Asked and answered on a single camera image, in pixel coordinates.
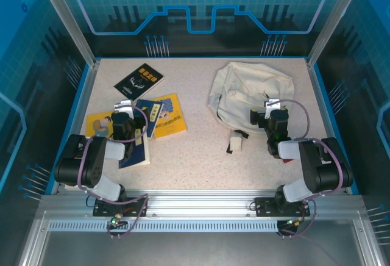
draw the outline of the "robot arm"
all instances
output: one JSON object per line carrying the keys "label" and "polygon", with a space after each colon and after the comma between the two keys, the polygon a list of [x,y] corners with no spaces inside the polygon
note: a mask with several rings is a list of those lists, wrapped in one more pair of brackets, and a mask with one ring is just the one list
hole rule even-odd
{"label": "robot arm", "polygon": [[[257,207],[262,212],[272,212],[268,216],[296,216],[297,208],[302,207],[303,201],[339,185],[339,170],[337,164],[322,145],[312,140],[291,140],[288,137],[287,123],[288,110],[272,108],[269,102],[265,103],[267,111],[257,113],[250,111],[250,122],[264,128],[267,135],[267,146],[270,155],[276,159],[297,159],[301,161],[303,177],[277,189],[274,202],[257,198]],[[350,187],[353,182],[352,171],[335,138],[321,140],[335,155],[342,171],[342,188]]]}
{"label": "robot arm", "polygon": [[[77,176],[87,139],[83,135],[70,135],[58,164],[54,170],[54,179],[66,185],[77,185]],[[85,159],[81,184],[95,195],[110,201],[117,201],[121,186],[103,174],[104,159],[122,159],[125,145],[107,141],[105,137],[95,137]]]}
{"label": "robot arm", "polygon": [[[81,174],[81,186],[93,195],[108,201],[126,201],[126,192],[119,185],[103,174],[104,159],[127,160],[133,151],[135,130],[141,129],[149,121],[149,111],[142,111],[143,117],[134,117],[129,101],[123,101],[115,106],[118,112],[112,113],[113,142],[105,137],[94,137],[88,147]],[[54,179],[66,185],[77,185],[82,155],[85,151],[87,138],[83,135],[70,135],[62,151],[54,171]]]}

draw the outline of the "vent slot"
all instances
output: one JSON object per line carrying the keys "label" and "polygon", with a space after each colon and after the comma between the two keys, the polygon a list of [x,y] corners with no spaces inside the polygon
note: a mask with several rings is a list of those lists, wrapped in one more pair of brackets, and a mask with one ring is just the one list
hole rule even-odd
{"label": "vent slot", "polygon": [[[126,225],[112,232],[129,228]],[[107,220],[53,220],[49,231],[63,232],[105,232]],[[140,220],[134,232],[277,232],[276,220]]]}

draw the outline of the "black mounting plate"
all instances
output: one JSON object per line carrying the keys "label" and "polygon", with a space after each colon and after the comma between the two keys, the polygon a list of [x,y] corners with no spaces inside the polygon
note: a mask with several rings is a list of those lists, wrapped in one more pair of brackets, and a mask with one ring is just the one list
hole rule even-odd
{"label": "black mounting plate", "polygon": [[[301,202],[296,202],[296,206],[290,210],[285,210],[280,213],[277,208],[275,198],[255,198],[255,208],[257,217],[301,217],[302,212],[299,209]],[[305,209],[305,216],[310,216],[309,207]]]}
{"label": "black mounting plate", "polygon": [[[127,197],[127,200],[134,199],[136,197]],[[92,215],[95,217],[114,217],[115,214],[124,212],[127,208],[131,207],[131,210],[126,211],[123,216],[124,217],[137,217],[138,213],[141,210],[142,205],[144,204],[145,198],[139,199],[136,202],[132,202],[126,205],[113,205],[110,203],[106,203],[104,201],[100,201],[98,199],[95,200],[95,205],[93,207]],[[141,217],[146,216],[146,208],[141,213]]]}

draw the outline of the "yellow book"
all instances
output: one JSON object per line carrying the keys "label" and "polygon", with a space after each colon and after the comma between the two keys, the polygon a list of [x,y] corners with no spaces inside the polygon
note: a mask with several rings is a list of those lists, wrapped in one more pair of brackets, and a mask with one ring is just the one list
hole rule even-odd
{"label": "yellow book", "polygon": [[93,113],[87,116],[87,137],[99,136],[110,138],[113,131],[111,114],[113,112]]}
{"label": "yellow book", "polygon": [[187,130],[179,100],[175,93],[152,100],[163,103],[163,110],[161,111],[154,131],[155,138],[161,138]]}

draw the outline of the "aluminum frame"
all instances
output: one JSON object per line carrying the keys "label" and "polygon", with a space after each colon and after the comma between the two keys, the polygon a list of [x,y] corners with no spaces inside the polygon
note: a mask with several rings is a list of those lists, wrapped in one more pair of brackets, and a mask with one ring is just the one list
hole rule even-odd
{"label": "aluminum frame", "polygon": [[320,34],[316,42],[309,53],[309,67],[313,67],[317,62],[317,59],[324,50],[326,44],[328,43],[331,35],[335,31],[337,25],[339,24],[341,18],[344,16],[349,4],[352,0],[337,0],[333,10],[331,11],[325,25],[321,29]]}
{"label": "aluminum frame", "polygon": [[[93,84],[95,82],[96,73],[99,69],[100,60],[97,60],[94,66],[89,66],[88,68],[88,74],[87,78],[85,79],[85,83],[83,86],[80,86],[79,88],[82,88],[80,100],[77,103],[76,112],[74,114],[73,122],[71,129],[69,130],[68,135],[63,135],[63,137],[66,136],[69,137],[71,134],[78,134],[81,131],[81,127],[83,125],[84,115],[85,111],[87,110],[88,101],[92,93]],[[50,190],[51,194],[56,194],[59,190],[59,184],[58,182],[54,181],[54,184]]]}
{"label": "aluminum frame", "polygon": [[[146,217],[141,220],[288,220],[290,218],[256,217],[249,209],[255,197],[274,196],[274,190],[129,190],[128,196],[149,194]],[[109,218],[93,217],[91,208],[85,207],[84,192],[63,192],[61,195],[43,196],[31,227],[19,266],[38,265],[51,221],[97,221]],[[359,195],[340,193],[317,199],[316,219],[352,220],[366,265],[386,265],[375,239],[371,223]]]}
{"label": "aluminum frame", "polygon": [[50,0],[50,2],[59,15],[62,23],[65,25],[66,30],[68,30],[85,62],[89,64],[89,66],[94,66],[96,61],[95,56],[65,0]]}

